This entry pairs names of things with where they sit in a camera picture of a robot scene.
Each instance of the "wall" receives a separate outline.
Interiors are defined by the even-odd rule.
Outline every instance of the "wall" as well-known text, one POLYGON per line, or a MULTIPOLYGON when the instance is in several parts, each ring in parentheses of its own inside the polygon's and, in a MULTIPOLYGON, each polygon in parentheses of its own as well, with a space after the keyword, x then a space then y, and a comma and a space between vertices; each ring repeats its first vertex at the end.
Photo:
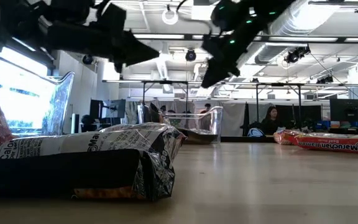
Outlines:
POLYGON ((68 72, 75 73, 65 116, 64 133, 71 132, 71 115, 73 113, 79 114, 80 117, 89 114, 91 100, 118 99, 118 84, 101 81, 105 75, 112 75, 111 63, 101 62, 94 67, 94 70, 91 70, 69 53, 58 51, 55 65, 60 76, 64 76, 68 72))
POLYGON ((97 75, 64 51, 59 51, 55 65, 60 76, 75 73, 63 128, 64 133, 70 133, 71 114, 76 113, 81 117, 90 112, 91 99, 96 98, 97 75))

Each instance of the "white column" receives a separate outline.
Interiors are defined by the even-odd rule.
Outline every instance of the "white column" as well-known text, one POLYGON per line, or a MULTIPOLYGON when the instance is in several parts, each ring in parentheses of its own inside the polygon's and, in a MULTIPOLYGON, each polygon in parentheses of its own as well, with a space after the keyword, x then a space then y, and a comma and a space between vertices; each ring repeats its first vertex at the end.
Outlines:
POLYGON ((98 62, 98 83, 96 100, 119 100, 119 83, 105 83, 102 80, 119 80, 120 74, 114 64, 107 61, 98 62))

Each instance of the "person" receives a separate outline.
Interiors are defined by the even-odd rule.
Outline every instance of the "person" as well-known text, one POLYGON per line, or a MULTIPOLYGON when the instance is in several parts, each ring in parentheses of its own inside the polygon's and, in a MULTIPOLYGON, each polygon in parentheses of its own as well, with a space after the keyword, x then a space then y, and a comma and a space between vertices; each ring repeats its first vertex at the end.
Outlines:
POLYGON ((281 127, 281 122, 277 119, 277 109, 275 106, 268 108, 266 117, 262 121, 262 131, 264 134, 274 134, 278 127, 281 127))
POLYGON ((167 112, 167 106, 162 105, 162 107, 160 108, 160 111, 161 111, 162 113, 167 112))
POLYGON ((211 105, 209 103, 205 104, 204 106, 207 112, 211 109, 211 105))

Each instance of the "black camera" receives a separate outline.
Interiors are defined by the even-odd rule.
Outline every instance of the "black camera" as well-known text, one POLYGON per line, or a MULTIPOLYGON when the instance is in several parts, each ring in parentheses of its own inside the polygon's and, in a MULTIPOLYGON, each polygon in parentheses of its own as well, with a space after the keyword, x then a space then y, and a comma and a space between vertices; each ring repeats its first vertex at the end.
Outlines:
POLYGON ((92 55, 84 55, 84 57, 82 58, 82 63, 84 63, 85 65, 91 65, 94 62, 94 58, 92 55))
POLYGON ((188 49, 187 53, 186 53, 186 61, 188 62, 193 62, 194 60, 196 60, 196 52, 193 49, 188 49))

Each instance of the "ventilation duct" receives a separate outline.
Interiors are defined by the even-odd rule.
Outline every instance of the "ventilation duct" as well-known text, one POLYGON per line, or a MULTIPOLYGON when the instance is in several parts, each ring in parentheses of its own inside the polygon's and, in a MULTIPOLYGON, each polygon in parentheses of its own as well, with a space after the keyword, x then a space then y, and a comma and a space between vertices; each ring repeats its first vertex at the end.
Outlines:
MULTIPOLYGON (((269 35, 309 35, 323 25, 339 9, 339 6, 309 5, 309 0, 294 2, 268 28, 269 35)), ((286 47, 265 46, 255 58, 256 63, 269 63, 286 47)))
MULTIPOLYGON (((309 35, 319 26, 323 25, 339 6, 309 5, 309 0, 295 1, 281 16, 279 16, 267 29, 268 35, 309 35)), ((244 82, 246 77, 251 77, 265 68, 268 64, 286 51, 287 47, 271 46, 260 43, 252 43, 248 46, 248 53, 244 54, 237 62, 240 67, 241 77, 232 77, 230 81, 244 82)))

